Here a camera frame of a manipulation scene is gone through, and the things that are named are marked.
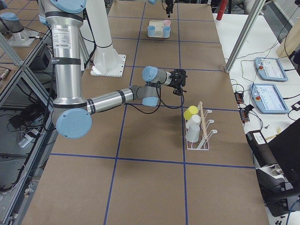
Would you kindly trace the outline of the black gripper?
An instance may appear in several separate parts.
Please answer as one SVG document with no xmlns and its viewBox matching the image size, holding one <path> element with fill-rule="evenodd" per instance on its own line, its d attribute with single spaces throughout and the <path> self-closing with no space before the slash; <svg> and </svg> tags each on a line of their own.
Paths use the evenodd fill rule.
<svg viewBox="0 0 300 225">
<path fill-rule="evenodd" d="M 168 14 L 167 17 L 170 18 L 170 14 L 173 13 L 173 0 L 165 0 L 166 4 L 166 13 Z"/>
<path fill-rule="evenodd" d="M 171 82 L 169 83 L 169 87 L 173 87 L 175 89 L 182 89 L 182 87 L 186 84 L 186 71 L 184 69 L 175 69 L 169 75 Z"/>
</svg>

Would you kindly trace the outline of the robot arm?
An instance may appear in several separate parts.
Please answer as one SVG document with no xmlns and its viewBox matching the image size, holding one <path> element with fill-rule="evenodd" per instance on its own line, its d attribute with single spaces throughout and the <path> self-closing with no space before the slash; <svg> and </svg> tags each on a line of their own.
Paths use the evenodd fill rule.
<svg viewBox="0 0 300 225">
<path fill-rule="evenodd" d="M 158 108 L 160 88 L 173 88 L 175 95 L 184 93 L 186 71 L 176 69 L 167 72 L 147 66 L 142 71 L 144 86 L 107 93 L 98 97 L 84 98 L 80 56 L 80 28 L 84 15 L 88 16 L 96 51 L 93 75 L 120 77 L 126 56 L 113 47 L 105 3 L 102 0 L 40 0 L 40 21 L 51 26 L 53 58 L 56 74 L 57 97 L 53 102 L 52 121 L 58 133 L 69 139 L 86 135 L 91 126 L 91 116 L 115 107 L 141 100 L 145 106 Z"/>
</svg>

